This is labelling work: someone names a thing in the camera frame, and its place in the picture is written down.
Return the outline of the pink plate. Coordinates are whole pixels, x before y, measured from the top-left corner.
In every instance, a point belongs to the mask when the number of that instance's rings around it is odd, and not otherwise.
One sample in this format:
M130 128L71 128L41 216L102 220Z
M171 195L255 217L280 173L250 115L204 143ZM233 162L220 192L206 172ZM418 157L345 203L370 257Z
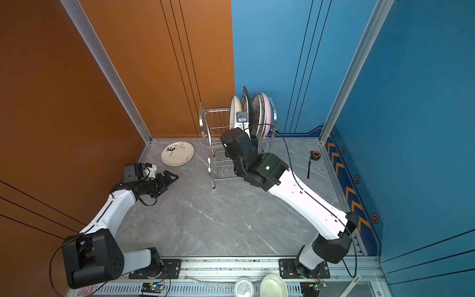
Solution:
M263 96L265 106L265 125L263 125L262 137L267 137L272 128L273 108L269 97L264 93L261 93L261 95Z

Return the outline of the steel two-tier dish rack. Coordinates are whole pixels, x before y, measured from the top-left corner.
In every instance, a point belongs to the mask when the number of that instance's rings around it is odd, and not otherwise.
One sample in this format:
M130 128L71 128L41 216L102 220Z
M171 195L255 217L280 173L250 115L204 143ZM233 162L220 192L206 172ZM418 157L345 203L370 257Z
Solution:
M220 141L220 136L229 131L229 108L206 110L202 108L200 114L200 127L206 148L209 150L208 171L212 186L215 187L215 180L221 179L218 175L220 168L228 169L234 178L243 178L249 184L269 190L273 185L278 184L278 178L287 170L288 166L278 157L269 151L261 150L261 147L268 147L271 141L275 140L277 113L272 101L273 108L272 128L267 137L255 138L248 130L245 131L257 146L260 154L259 161L249 170L249 174L236 174L233 161L225 155L225 148Z

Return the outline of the plain cream plate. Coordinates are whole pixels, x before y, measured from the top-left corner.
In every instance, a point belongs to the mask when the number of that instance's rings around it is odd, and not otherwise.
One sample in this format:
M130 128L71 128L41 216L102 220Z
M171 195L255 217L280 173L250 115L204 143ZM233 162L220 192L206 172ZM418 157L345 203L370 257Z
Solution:
M237 96L234 96L233 97L233 100L234 100L234 109L235 109L235 113L237 112L241 112L242 111L242 103L241 103L241 99L239 99Z

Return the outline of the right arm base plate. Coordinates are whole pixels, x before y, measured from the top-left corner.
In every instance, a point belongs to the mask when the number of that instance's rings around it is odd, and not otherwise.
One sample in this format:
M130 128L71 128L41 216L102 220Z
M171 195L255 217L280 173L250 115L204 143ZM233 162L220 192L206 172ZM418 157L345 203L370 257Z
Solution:
M283 279L305 278L305 279L329 279L330 269L326 261L321 262L315 269L310 270L300 264L296 259L280 259L279 273Z

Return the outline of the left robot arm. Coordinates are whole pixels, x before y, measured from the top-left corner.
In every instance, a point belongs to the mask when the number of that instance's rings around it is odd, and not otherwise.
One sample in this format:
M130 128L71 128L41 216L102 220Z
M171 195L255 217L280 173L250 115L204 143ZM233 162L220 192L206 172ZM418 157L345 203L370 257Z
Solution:
M117 280L124 274L145 278L164 277L165 265L156 248L124 252L116 234L129 209L143 196L157 200L178 175L157 172L151 163L125 165L124 176L110 191L104 206L78 235L67 237L62 246L66 280L71 289Z

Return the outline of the white plate red chinese characters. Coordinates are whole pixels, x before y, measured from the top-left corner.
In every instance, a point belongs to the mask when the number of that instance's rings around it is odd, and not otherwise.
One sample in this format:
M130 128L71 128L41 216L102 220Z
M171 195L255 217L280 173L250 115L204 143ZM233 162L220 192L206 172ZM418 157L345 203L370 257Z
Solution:
M261 97L259 94L255 94L252 98L251 102L252 107L252 127L251 127L251 134L255 138L259 138L261 136Z

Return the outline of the cream plate with panda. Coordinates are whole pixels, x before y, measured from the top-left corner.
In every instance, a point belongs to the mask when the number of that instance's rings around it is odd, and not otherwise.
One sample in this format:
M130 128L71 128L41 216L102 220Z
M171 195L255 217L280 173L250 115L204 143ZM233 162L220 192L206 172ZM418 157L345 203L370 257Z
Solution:
M179 141L167 146L161 155L162 162L171 167L179 167L191 161L195 153L189 142Z

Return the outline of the white plate dark green rim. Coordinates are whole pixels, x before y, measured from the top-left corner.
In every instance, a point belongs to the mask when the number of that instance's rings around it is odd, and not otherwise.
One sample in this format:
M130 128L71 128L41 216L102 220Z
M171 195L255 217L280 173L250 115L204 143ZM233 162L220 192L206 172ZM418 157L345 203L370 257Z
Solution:
M241 98L241 105L242 105L242 112L249 112L249 105L248 105L248 97L247 95L243 95Z

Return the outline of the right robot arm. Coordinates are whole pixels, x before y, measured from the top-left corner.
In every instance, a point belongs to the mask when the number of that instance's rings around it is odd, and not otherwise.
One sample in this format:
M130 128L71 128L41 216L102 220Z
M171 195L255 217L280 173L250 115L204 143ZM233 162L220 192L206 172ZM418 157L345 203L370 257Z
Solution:
M315 239L301 248L294 261L300 277L311 278L321 263L337 264L356 247L351 237L357 228L355 212L344 212L330 205L277 155L259 153L256 142L242 129L224 132L220 141L226 156L233 161L237 176L284 200L317 230Z

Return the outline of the white plate orange sunburst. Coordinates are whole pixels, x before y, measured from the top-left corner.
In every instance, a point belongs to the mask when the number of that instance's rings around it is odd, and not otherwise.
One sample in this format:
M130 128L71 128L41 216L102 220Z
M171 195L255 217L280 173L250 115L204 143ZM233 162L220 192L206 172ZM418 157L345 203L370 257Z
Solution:
M235 113L235 109L234 109L234 100L233 100L233 97L231 99L231 103L230 103L230 113L229 113L229 128L230 129L234 129L235 128L235 116L236 116L236 113Z

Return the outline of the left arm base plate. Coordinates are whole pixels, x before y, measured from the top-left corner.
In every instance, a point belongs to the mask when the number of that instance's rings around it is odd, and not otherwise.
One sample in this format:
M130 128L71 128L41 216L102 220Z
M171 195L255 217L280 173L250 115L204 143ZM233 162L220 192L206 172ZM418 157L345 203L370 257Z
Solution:
M181 259L162 259L162 266L160 269L153 267L146 267L138 271L133 271L128 275L129 279L143 279L143 280L161 280L163 278L176 280L179 278L182 260Z

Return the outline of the dark square floral plate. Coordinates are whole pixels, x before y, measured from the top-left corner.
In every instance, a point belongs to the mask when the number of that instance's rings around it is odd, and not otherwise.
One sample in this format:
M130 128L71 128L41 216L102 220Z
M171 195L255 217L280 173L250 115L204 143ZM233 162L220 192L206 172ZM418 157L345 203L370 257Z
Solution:
M255 134L254 132L254 109L252 107L252 99L251 99L251 96L249 95L249 92L246 88L246 86L243 87L243 95L247 95L248 97L248 105L249 105L249 129L248 131L251 133L251 134Z

